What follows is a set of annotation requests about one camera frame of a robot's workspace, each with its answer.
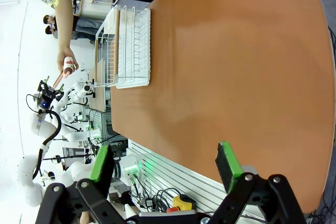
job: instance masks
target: black shirt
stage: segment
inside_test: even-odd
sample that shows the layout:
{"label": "black shirt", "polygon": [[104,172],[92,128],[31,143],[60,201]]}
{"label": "black shirt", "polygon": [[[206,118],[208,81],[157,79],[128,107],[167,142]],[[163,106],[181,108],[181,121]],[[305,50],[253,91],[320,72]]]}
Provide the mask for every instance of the black shirt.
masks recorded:
{"label": "black shirt", "polygon": [[[72,24],[72,31],[76,31],[76,25],[77,25],[78,20],[79,20],[79,17],[74,15],[74,21],[73,21],[73,24]],[[55,30],[57,31],[56,17],[54,17],[54,21],[55,21],[55,23],[54,23]]]}

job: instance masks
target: brown table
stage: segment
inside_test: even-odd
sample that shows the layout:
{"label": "brown table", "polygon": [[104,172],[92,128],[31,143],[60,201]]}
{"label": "brown table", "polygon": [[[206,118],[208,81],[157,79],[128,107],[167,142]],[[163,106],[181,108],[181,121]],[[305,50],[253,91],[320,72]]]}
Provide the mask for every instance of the brown table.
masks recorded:
{"label": "brown table", "polygon": [[304,212],[330,163],[334,73],[320,0],[155,0],[151,82],[111,90],[120,134],[220,181],[217,143],[284,174]]}

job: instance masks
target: dish rack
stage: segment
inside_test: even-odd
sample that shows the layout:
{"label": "dish rack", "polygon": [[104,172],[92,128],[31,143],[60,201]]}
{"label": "dish rack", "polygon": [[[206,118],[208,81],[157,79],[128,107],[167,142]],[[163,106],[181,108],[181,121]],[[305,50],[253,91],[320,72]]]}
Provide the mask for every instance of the dish rack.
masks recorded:
{"label": "dish rack", "polygon": [[123,89],[149,84],[150,19],[148,8],[139,11],[117,5],[108,13],[96,34],[96,39],[106,42],[104,47],[101,45],[99,57],[106,54],[107,76],[103,86]]}

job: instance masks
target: bolt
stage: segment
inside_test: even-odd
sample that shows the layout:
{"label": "bolt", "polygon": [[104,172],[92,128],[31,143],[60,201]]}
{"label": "bolt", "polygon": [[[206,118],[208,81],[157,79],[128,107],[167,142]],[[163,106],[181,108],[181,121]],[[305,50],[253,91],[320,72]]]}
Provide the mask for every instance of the bolt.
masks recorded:
{"label": "bolt", "polygon": [[207,224],[209,222],[210,218],[209,217],[204,217],[202,218],[202,220],[200,221],[200,224]]}
{"label": "bolt", "polygon": [[252,179],[253,179],[253,176],[251,174],[247,174],[245,176],[245,180],[247,180],[247,181],[251,181]]}
{"label": "bolt", "polygon": [[85,187],[88,186],[88,183],[87,183],[87,182],[82,182],[82,183],[80,184],[80,186],[83,187],[83,188],[85,188]]}
{"label": "bolt", "polygon": [[273,178],[273,182],[274,182],[274,183],[279,183],[280,180],[281,180],[281,179],[280,179],[279,177],[274,177],[274,178]]}

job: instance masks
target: hand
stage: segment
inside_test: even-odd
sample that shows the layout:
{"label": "hand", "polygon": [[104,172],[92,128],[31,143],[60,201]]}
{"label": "hand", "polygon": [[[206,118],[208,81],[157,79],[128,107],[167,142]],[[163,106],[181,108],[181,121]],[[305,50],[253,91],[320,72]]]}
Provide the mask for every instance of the hand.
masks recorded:
{"label": "hand", "polygon": [[60,73],[63,72],[64,58],[68,56],[72,57],[73,62],[74,62],[73,64],[75,65],[75,69],[76,70],[78,69],[78,63],[77,63],[74,53],[72,52],[70,47],[66,47],[66,48],[60,49],[58,52],[58,56],[57,56],[57,67]]}

